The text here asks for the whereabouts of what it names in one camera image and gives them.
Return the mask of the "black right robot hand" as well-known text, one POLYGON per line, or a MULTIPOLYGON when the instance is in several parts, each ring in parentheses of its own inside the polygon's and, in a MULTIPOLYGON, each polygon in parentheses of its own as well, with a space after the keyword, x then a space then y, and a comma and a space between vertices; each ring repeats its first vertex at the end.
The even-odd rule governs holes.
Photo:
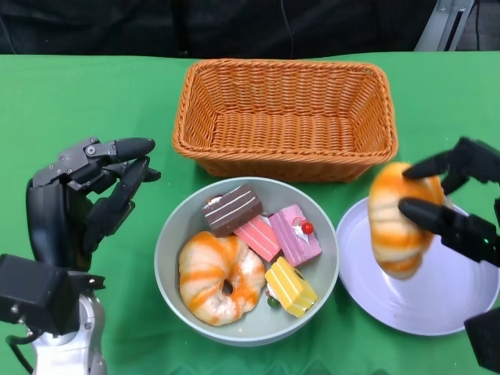
MULTIPOLYGON (((442 174, 445 195, 460 189, 470 178, 482 184, 498 184, 499 151, 482 141, 461 137, 454 148, 432 155, 402 173, 411 180, 442 174)), ((418 227, 439 235, 444 246, 477 263, 499 266, 499 235, 493 223, 421 198, 402 198, 398 209, 418 227)))

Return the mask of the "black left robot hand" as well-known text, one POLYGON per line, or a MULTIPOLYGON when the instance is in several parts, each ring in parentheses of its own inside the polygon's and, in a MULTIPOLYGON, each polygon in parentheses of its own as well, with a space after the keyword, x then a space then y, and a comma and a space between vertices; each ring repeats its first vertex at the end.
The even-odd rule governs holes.
POLYGON ((34 258, 87 272, 100 242, 134 210, 144 182, 157 181, 149 152, 155 141, 129 137, 101 142, 87 138, 60 152, 37 171, 26 190, 27 227, 34 258))

